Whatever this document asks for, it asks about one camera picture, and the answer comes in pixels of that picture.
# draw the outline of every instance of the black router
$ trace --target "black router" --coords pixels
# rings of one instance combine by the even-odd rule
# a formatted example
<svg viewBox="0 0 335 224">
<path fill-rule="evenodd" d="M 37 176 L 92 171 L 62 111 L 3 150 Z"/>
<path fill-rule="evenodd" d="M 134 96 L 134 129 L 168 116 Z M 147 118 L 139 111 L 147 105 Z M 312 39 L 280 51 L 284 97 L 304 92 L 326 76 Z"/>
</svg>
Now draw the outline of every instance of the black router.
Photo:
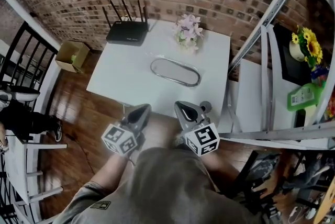
<svg viewBox="0 0 335 224">
<path fill-rule="evenodd" d="M 114 4 L 110 0 L 110 4 L 112 5 L 116 15 L 120 19 L 120 21 L 115 21 L 113 25 L 110 24 L 106 10 L 103 7 L 104 14 L 110 27 L 110 31 L 106 37 L 106 40 L 107 42 L 110 43 L 124 44 L 127 46 L 141 46 L 148 32 L 147 9 L 145 6 L 143 7 L 143 14 L 144 14 L 144 21 L 143 21 L 140 0 L 137 0 L 138 8 L 140 9 L 141 21 L 133 21 L 129 14 L 125 1 L 122 0 L 122 3 L 127 11 L 129 21 L 123 21 L 121 19 Z"/>
</svg>

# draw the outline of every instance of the bottle label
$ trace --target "bottle label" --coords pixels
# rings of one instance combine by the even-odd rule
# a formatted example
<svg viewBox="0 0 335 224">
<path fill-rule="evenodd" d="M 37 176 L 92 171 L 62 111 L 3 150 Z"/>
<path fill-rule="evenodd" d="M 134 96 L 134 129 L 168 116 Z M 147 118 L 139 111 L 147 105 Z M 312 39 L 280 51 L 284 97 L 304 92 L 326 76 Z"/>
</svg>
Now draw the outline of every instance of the bottle label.
<svg viewBox="0 0 335 224">
<path fill-rule="evenodd" d="M 292 106 L 296 106 L 314 99 L 314 93 L 309 87 L 302 87 L 297 93 L 291 96 Z"/>
</svg>

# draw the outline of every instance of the green detergent bottle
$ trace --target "green detergent bottle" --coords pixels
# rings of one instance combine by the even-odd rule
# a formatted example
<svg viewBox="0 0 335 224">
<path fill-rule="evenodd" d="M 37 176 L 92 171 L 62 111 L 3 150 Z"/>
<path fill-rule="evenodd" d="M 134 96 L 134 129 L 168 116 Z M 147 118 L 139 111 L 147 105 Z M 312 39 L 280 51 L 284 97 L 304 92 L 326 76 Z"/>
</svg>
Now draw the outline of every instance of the green detergent bottle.
<svg viewBox="0 0 335 224">
<path fill-rule="evenodd" d="M 309 106 L 316 106 L 325 84 L 318 86 L 314 83 L 308 83 L 302 87 L 293 90 L 287 95 L 287 109 L 297 111 Z"/>
</svg>

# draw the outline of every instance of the shirt sleeve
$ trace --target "shirt sleeve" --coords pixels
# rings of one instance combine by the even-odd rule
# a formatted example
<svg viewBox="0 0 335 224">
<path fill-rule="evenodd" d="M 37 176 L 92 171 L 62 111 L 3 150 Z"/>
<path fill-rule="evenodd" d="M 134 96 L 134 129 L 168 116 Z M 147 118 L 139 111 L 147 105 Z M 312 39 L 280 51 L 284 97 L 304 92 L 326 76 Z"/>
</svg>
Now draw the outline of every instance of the shirt sleeve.
<svg viewBox="0 0 335 224">
<path fill-rule="evenodd" d="M 86 183 L 74 195 L 69 205 L 61 212 L 53 222 L 54 224 L 67 224 L 79 216 L 86 208 L 90 207 L 97 201 L 105 198 L 110 192 L 99 184 L 90 181 Z"/>
</svg>

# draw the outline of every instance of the white cube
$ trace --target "white cube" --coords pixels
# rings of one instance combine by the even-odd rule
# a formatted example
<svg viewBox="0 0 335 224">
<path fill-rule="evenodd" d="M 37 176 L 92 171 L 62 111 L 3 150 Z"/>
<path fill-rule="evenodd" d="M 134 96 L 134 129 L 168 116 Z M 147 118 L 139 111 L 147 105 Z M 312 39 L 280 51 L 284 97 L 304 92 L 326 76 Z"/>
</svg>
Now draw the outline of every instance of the white cube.
<svg viewBox="0 0 335 224">
<path fill-rule="evenodd" d="M 136 138 L 132 132 L 114 125 L 109 125 L 101 138 L 107 148 L 122 156 L 137 146 Z"/>
<path fill-rule="evenodd" d="M 210 124 L 186 133 L 185 140 L 191 150 L 202 156 L 219 147 L 220 136 L 215 125 Z"/>
</svg>

